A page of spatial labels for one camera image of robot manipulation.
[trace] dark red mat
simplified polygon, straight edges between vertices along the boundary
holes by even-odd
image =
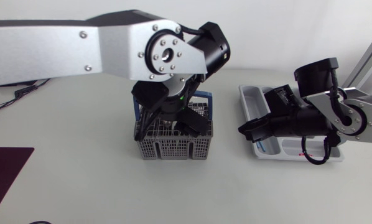
[[[0,203],[34,148],[0,147]]]

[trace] robotic arm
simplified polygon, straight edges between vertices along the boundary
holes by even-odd
[[[329,158],[331,147],[346,140],[372,142],[372,95],[356,88],[339,88],[337,68],[336,58],[298,68],[294,75],[300,97],[288,85],[267,92],[264,96],[271,112],[248,121],[239,127],[239,132],[252,142],[271,136],[300,136],[304,156],[317,165]],[[312,159],[306,152],[305,141],[309,136],[326,136],[322,161]]]
[[[195,35],[184,41],[184,33]],[[138,80],[141,141],[157,116],[191,135],[205,135],[205,118],[187,103],[199,84],[230,58],[219,26],[192,30],[141,11],[86,21],[0,21],[0,85],[44,78],[108,73]]]

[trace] white table surface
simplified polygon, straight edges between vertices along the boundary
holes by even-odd
[[[0,223],[372,223],[372,144],[341,163],[255,158],[237,132],[238,85],[296,86],[293,74],[221,70],[206,161],[144,161],[133,141],[134,81],[57,78],[0,111],[0,146],[34,147],[0,204]],[[0,102],[16,88],[0,89]]]

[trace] blue basket handle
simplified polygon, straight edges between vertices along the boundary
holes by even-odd
[[[212,121],[212,93],[196,90],[193,96],[206,98],[208,100],[208,119]],[[139,103],[137,103],[134,97],[134,110],[136,121],[141,119],[141,112],[139,111]]]

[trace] white plastic tray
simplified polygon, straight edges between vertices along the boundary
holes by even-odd
[[[240,85],[240,100],[247,121],[263,117],[270,113],[264,94],[272,90],[271,87]],[[292,89],[295,96],[299,97],[298,89]],[[321,160],[324,156],[324,137],[315,137],[306,140],[308,154],[313,159]],[[258,159],[279,159],[293,161],[307,161],[301,148],[301,138],[277,138],[270,137],[261,144],[252,144],[254,153]],[[328,162],[341,162],[344,156],[338,147],[331,150]]]

